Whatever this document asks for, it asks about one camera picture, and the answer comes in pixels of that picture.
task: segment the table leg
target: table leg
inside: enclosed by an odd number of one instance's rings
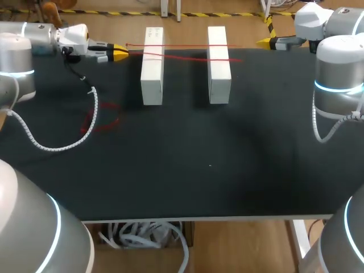
[[[298,265],[299,273],[314,273],[320,266],[319,260],[319,241],[311,247],[306,256],[301,260]]]
[[[168,0],[160,0],[160,13],[162,17],[168,17]]]
[[[177,0],[177,21],[181,22],[181,0]]]
[[[266,10],[264,11],[264,22],[267,22],[267,18],[269,16],[269,13],[271,11],[271,4],[272,4],[272,0],[268,0],[267,1],[267,5],[266,5]]]

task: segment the cable bundle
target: cable bundle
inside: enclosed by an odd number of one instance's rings
[[[107,237],[101,232],[98,233],[108,245],[114,249],[161,249],[166,246],[172,233],[175,232],[177,237],[181,239],[184,258],[178,270],[178,273],[183,273],[188,264],[189,252],[186,239],[182,233],[182,223],[180,228],[169,222],[137,222],[124,224],[119,232],[119,224],[108,224]],[[121,245],[117,244],[115,239],[118,239]]]
[[[299,0],[284,0],[280,4],[271,4],[271,7],[273,8],[280,8],[280,9],[289,9],[291,8],[295,3],[297,3]]]

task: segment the red cord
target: red cord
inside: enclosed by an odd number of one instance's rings
[[[203,59],[203,58],[181,57],[181,56],[175,56],[175,55],[165,55],[165,54],[158,54],[158,53],[129,51],[129,55],[144,55],[144,54],[163,56],[163,57],[170,58],[170,59],[185,60],[185,61],[236,61],[236,62],[242,61],[240,59]]]
[[[125,44],[126,47],[239,47],[236,44]]]
[[[100,104],[100,109],[102,108],[106,108],[106,109],[115,109],[118,113],[120,112],[120,107],[117,104],[113,104],[113,103],[109,103],[109,102],[102,102]],[[81,127],[81,134],[85,135],[88,128],[90,127],[91,124],[91,118],[93,116],[93,110],[90,110],[84,120],[84,124]],[[116,117],[116,119],[114,121],[112,121],[111,123],[107,124],[107,125],[102,125],[102,126],[98,126],[95,127],[92,131],[93,132],[100,132],[100,131],[106,131],[106,130],[111,130],[112,128],[114,128],[118,123],[119,123],[119,116]]]

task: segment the black cable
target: black cable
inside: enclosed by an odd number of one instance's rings
[[[73,48],[62,48],[62,56],[63,56],[63,63],[64,66],[66,67],[66,69],[68,69],[71,73],[73,73],[74,75],[76,75],[82,82],[84,82],[90,89],[92,88],[93,85],[91,85],[91,83],[89,82],[89,80],[86,78],[85,75],[82,75],[80,73],[78,73],[76,70],[73,69],[73,67],[71,66],[71,59],[74,57],[73,62],[78,62],[80,61],[80,57],[79,56],[72,56],[71,53],[73,52]]]
[[[315,220],[315,221],[311,224],[311,226],[309,227],[308,232],[307,232],[308,242],[309,242],[309,236],[310,236],[310,234],[311,234],[312,227],[314,226],[314,224],[316,224],[316,223],[317,223],[317,222],[319,222],[319,221],[321,221],[321,220],[320,220],[320,219]]]

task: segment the yellow black hazard tape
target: yellow black hazard tape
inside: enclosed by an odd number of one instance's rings
[[[280,15],[291,16],[293,20],[295,20],[296,16],[295,13],[280,13]],[[274,30],[271,15],[267,18],[267,25],[270,33],[270,38],[265,38],[263,40],[257,41],[257,46],[267,50],[277,50],[276,43],[280,37],[277,37],[277,34]]]
[[[271,38],[277,37],[277,34],[275,33],[275,30],[273,28],[273,22],[272,22],[271,15],[268,16],[266,24],[268,26],[268,30],[269,30],[269,34],[270,34]]]
[[[114,16],[160,16],[159,12],[124,12],[124,11],[96,11],[96,10],[59,10],[60,14],[100,14]],[[29,13],[28,10],[0,9],[0,13]],[[271,13],[270,15],[287,15],[292,16],[294,13]],[[176,13],[168,13],[169,16],[176,16]],[[182,13],[182,17],[234,17],[234,16],[261,16],[262,13]]]

